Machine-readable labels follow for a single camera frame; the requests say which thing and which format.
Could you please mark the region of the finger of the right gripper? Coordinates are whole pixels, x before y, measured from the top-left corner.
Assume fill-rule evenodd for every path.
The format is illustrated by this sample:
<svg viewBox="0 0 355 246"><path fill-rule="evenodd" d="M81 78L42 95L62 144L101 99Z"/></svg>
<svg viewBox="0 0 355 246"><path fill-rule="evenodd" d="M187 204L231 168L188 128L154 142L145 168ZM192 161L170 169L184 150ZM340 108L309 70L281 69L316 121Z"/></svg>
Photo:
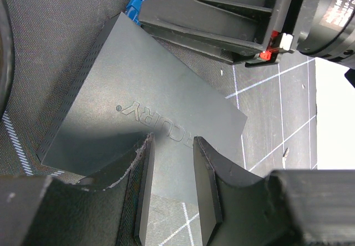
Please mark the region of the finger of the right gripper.
<svg viewBox="0 0 355 246"><path fill-rule="evenodd" d="M154 37L220 62L268 52L280 0L146 0L139 21Z"/></svg>

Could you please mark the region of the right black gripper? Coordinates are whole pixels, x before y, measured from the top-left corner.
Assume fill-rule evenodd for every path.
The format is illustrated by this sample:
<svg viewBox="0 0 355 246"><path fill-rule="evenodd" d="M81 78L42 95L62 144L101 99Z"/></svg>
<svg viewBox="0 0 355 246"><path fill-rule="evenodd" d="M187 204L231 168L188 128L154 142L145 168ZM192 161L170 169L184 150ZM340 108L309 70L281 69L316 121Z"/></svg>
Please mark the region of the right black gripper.
<svg viewBox="0 0 355 246"><path fill-rule="evenodd" d="M256 66L278 63L298 51L348 67L345 78L354 84L354 0L287 0L282 31L274 32L270 49L259 56ZM279 44L285 39L289 50Z"/></svg>

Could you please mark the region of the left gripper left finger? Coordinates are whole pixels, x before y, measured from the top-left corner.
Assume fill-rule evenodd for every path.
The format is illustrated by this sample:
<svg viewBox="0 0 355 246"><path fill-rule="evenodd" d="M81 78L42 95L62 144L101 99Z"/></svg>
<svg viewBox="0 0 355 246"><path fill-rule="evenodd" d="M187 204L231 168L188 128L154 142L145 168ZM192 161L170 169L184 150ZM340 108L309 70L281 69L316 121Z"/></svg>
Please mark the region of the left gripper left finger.
<svg viewBox="0 0 355 246"><path fill-rule="evenodd" d="M144 245L155 138L76 184L52 176L1 176L2 245Z"/></svg>

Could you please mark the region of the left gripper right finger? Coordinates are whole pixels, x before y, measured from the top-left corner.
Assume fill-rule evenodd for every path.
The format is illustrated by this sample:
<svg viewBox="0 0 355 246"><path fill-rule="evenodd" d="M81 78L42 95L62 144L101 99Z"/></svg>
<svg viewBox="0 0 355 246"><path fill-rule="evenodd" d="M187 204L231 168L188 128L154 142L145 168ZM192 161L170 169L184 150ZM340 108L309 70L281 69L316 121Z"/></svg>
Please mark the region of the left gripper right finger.
<svg viewBox="0 0 355 246"><path fill-rule="evenodd" d="M193 144L203 245L353 245L353 170L259 177L203 137Z"/></svg>

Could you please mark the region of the black network switch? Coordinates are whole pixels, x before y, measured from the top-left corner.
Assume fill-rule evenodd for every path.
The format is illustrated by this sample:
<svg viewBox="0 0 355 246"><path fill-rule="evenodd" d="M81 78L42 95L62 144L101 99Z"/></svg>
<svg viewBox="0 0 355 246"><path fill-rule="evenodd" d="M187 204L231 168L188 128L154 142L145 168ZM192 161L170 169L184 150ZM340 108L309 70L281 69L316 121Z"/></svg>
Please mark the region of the black network switch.
<svg viewBox="0 0 355 246"><path fill-rule="evenodd" d="M106 21L37 156L88 176L155 137L152 193L197 202L193 141L236 160L246 116L125 14Z"/></svg>

